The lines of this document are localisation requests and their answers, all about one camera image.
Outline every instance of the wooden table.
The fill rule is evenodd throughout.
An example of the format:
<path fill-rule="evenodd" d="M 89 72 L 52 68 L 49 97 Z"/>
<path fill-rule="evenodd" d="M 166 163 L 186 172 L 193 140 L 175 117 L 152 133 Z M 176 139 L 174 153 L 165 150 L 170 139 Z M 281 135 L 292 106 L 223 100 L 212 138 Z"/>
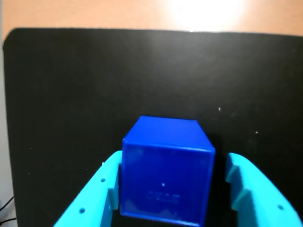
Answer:
<path fill-rule="evenodd" d="M 239 31 L 303 35 L 301 0 L 3 0 L 16 27 Z"/>

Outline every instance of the blue plastic cube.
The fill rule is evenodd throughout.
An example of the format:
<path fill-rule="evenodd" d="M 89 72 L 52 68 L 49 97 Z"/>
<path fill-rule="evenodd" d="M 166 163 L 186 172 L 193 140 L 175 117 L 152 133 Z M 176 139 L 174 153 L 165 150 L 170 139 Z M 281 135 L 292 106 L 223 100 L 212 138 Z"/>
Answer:
<path fill-rule="evenodd" d="M 121 214 L 204 226 L 214 154 L 197 121 L 140 117 L 123 140 Z"/>

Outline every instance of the cable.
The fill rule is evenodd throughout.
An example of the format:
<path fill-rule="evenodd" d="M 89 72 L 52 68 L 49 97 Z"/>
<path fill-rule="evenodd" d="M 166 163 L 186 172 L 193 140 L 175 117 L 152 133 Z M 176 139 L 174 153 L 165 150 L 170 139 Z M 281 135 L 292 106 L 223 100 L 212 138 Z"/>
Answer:
<path fill-rule="evenodd" d="M 14 198 L 14 196 L 11 197 L 10 200 L 7 203 L 5 203 L 5 205 L 3 207 L 0 208 L 0 211 L 3 210 L 9 204 L 9 202 L 13 200 L 13 198 Z"/>
<path fill-rule="evenodd" d="M 11 219 L 4 220 L 4 221 L 0 222 L 0 226 L 5 222 L 13 221 L 13 220 L 17 220 L 17 218 L 11 218 Z"/>

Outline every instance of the black mat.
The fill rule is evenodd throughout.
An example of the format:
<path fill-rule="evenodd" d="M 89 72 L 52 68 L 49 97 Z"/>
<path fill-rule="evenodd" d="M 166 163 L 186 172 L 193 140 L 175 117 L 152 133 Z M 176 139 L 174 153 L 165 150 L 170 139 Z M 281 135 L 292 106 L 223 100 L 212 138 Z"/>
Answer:
<path fill-rule="evenodd" d="M 303 215 L 303 38 L 17 29 L 4 44 L 19 227 L 51 226 L 140 115 L 197 119 L 216 147 L 206 227 L 235 226 L 229 152 Z M 125 218 L 112 226 L 169 226 Z"/>

